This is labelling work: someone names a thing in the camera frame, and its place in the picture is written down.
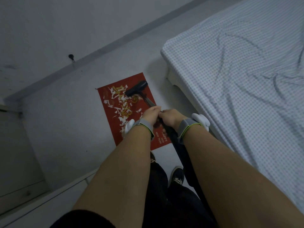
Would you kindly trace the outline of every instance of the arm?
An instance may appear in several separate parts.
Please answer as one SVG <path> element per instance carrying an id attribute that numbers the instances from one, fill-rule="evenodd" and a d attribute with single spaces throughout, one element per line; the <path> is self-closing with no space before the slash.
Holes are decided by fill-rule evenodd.
<path id="1" fill-rule="evenodd" d="M 161 108 L 145 111 L 152 125 Z M 144 126 L 133 127 L 101 164 L 73 209 L 93 211 L 116 228 L 141 227 L 150 173 L 151 135 Z"/>
<path id="2" fill-rule="evenodd" d="M 176 131 L 186 118 L 176 110 L 159 116 Z M 221 227 L 304 226 L 302 213 L 274 184 L 202 126 L 191 126 L 183 141 Z"/>

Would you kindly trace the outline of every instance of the bed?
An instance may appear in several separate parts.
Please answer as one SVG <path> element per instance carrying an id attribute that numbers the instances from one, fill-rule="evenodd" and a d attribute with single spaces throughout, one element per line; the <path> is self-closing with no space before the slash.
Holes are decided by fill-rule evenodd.
<path id="1" fill-rule="evenodd" d="M 243 0 L 168 40 L 167 78 L 304 213 L 304 0 Z"/>

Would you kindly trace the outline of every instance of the floor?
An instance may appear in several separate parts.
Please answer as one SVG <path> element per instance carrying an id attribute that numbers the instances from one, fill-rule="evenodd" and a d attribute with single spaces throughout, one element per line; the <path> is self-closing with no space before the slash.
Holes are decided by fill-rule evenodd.
<path id="1" fill-rule="evenodd" d="M 163 44 L 240 0 L 209 0 L 151 30 L 23 100 L 24 125 L 51 189 L 97 168 L 115 148 L 95 88 L 143 72 L 158 105 L 195 112 L 183 93 L 165 79 Z M 154 150 L 169 176 L 181 165 L 172 144 Z"/>

